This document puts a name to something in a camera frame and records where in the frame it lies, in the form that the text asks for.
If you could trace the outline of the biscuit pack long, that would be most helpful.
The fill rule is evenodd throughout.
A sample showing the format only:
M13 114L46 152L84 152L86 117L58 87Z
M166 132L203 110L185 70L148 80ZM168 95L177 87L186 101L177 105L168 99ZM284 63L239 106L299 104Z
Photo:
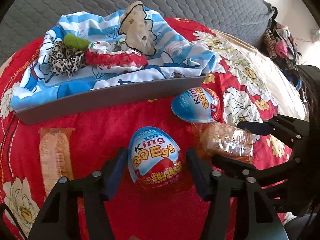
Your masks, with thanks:
M69 145L73 131L73 128L39 129L41 173L46 196L61 177L74 179Z

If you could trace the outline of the King QQ Egg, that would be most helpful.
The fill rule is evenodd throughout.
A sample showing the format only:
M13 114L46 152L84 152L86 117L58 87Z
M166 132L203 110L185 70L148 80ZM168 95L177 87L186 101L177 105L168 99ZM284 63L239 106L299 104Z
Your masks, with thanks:
M168 133L156 127L142 127L129 143L127 165L131 179L144 189L170 185L182 174L180 147Z
M187 122L208 123L221 117L220 99L213 90L206 87L186 90L174 98L171 110Z

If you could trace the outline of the sheer cream scrunchie black trim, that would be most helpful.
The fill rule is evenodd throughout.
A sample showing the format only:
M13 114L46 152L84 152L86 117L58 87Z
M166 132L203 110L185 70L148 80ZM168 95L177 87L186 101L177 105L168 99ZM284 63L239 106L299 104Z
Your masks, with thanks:
M120 20L119 35L125 35L125 44L145 56L156 53L157 36L152 31L153 20L147 19L144 4L136 1L129 5Z

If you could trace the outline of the pile of clothes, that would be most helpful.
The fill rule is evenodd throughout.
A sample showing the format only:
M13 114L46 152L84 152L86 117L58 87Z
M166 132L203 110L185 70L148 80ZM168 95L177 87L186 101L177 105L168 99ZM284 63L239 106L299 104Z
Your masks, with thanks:
M299 91L302 87L302 80L297 66L301 63L303 56L298 51L295 39L288 27L276 21L277 8L272 9L274 15L264 32L260 50L278 66L289 83Z

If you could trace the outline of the red floral bed quilt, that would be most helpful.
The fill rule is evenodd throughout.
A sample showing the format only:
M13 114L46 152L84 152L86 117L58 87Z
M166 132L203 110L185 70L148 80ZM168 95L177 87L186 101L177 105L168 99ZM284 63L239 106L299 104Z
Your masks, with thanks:
M168 18L168 24L192 42L218 52L218 65L203 83L219 97L220 121L262 121L279 113L305 119L296 89L279 68L249 44L197 22ZM27 236L46 193L41 174L41 128L71 128L69 141L75 178L102 167L127 146L139 128L157 127L180 146L195 145L195 127L171 110L172 98L151 99L65 116L33 126L23 124L9 109L9 98L28 64L38 58L41 39L14 55L1 75L1 202L10 208L4 221L16 239ZM125 171L116 196L105 205L116 239L199 239L209 203L196 193L188 168L177 183L160 191L145 190Z

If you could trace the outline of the grey quilted pillow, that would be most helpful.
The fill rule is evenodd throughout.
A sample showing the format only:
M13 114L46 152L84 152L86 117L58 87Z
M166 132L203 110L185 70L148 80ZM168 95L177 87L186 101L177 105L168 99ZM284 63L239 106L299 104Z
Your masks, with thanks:
M194 20L253 46L259 46L276 14L264 0L14 0L1 11L1 61L43 37L62 15L86 11L107 16L135 1L164 17Z

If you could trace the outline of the blue striped cartoon cloth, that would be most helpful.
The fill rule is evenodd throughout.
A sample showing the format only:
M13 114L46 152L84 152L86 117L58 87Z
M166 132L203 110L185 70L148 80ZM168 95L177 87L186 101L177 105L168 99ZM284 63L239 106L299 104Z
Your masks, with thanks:
M57 25L46 32L39 58L27 67L20 85L13 89L11 108L17 112L94 89L170 79L175 75L197 77L214 70L217 59L213 51L190 43L172 29L159 12L143 8L142 14L155 43L155 52L148 58L146 67L111 73L89 65L71 77L54 75L50 70L49 54L53 46L67 34L88 40L89 48L104 42L126 45L122 19L129 17L124 10L106 17L85 11L61 16Z

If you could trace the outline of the grey tray box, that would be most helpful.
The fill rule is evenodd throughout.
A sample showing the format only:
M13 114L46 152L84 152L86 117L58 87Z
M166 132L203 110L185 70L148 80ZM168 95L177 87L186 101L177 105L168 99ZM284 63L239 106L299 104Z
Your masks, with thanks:
M204 79L202 75L106 87L17 111L15 116L25 125L33 125L104 107L177 96L190 88L199 87Z

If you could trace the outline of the leopard print scrunchie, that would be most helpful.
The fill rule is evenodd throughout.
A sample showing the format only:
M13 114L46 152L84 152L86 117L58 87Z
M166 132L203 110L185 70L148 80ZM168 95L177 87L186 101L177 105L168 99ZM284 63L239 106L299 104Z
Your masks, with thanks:
M86 66L85 53L67 46L63 41L56 42L49 54L48 64L53 75L73 76Z

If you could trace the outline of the red white star scrunchie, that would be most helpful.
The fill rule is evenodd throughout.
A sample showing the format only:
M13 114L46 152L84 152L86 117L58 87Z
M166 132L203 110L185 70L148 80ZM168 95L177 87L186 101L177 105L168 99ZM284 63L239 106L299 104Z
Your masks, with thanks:
M86 63L101 71L136 71L148 64L146 56L129 48L124 41L95 41L88 45Z

